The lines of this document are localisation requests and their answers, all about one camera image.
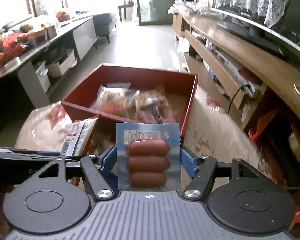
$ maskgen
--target red bag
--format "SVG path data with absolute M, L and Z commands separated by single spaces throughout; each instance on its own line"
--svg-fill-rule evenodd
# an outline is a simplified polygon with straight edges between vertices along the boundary
M 278 115 L 281 114 L 285 116 L 291 125 L 291 128 L 295 134 L 296 140 L 298 141 L 299 150 L 300 150 L 300 120 L 298 117 L 290 110 L 285 107 L 282 108 L 276 108 L 269 113 L 265 114 L 264 116 L 260 117 L 258 119 L 258 124 L 256 129 L 250 129 L 249 130 L 249 137 L 253 141 L 257 141 L 263 130 L 270 124 L 270 122 Z M 274 174 L 274 178 L 278 185 L 280 186 L 286 186 L 287 182 L 283 175 L 282 169 L 279 166 L 277 160 L 273 156 L 273 153 L 271 151 L 265 151 L 265 159 L 270 165 L 270 168 L 272 169 L 272 172 Z M 300 222 L 300 206 L 297 206 L 296 215 L 294 219 L 295 223 Z

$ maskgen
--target glass door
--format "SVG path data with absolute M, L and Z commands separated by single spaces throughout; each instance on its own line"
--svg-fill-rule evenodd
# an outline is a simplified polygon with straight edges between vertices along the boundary
M 172 24 L 168 9 L 173 3 L 174 0 L 138 0 L 139 24 Z

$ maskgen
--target ribbed plate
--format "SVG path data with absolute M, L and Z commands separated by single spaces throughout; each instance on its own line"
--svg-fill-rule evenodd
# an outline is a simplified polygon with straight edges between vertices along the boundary
M 184 240 L 262 239 L 288 240 L 282 232 L 249 237 L 225 230 L 207 214 L 203 205 L 181 199 L 177 192 L 125 192 L 99 202 L 76 227 L 49 236 L 30 236 L 12 231 L 8 240 Z

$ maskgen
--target tile floor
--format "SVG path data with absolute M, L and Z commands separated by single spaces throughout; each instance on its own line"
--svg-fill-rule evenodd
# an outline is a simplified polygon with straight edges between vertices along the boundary
M 177 53 L 178 41 L 171 25 L 138 26 L 136 23 L 118 23 L 117 30 L 97 41 L 76 67 L 70 69 L 50 95 L 51 102 L 60 101 L 79 82 L 101 63 L 131 67 L 182 69 L 183 56 Z M 9 122 L 0 134 L 0 146 L 14 147 L 24 120 Z

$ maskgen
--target red tray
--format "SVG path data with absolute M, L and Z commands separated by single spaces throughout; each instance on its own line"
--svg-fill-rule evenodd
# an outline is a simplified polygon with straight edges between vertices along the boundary
M 179 122 L 181 136 L 185 135 L 198 84 L 198 75 L 103 63 L 62 100 L 62 105 L 70 118 L 72 120 L 86 119 L 99 114 L 117 122 L 137 122 L 90 108 L 97 98 L 100 85 L 106 86 L 108 83 L 131 83 L 131 89 L 141 91 L 153 90 L 163 85 L 166 94 L 174 94 L 184 98 L 184 107 L 181 107 L 182 109 L 179 110 L 177 121 Z

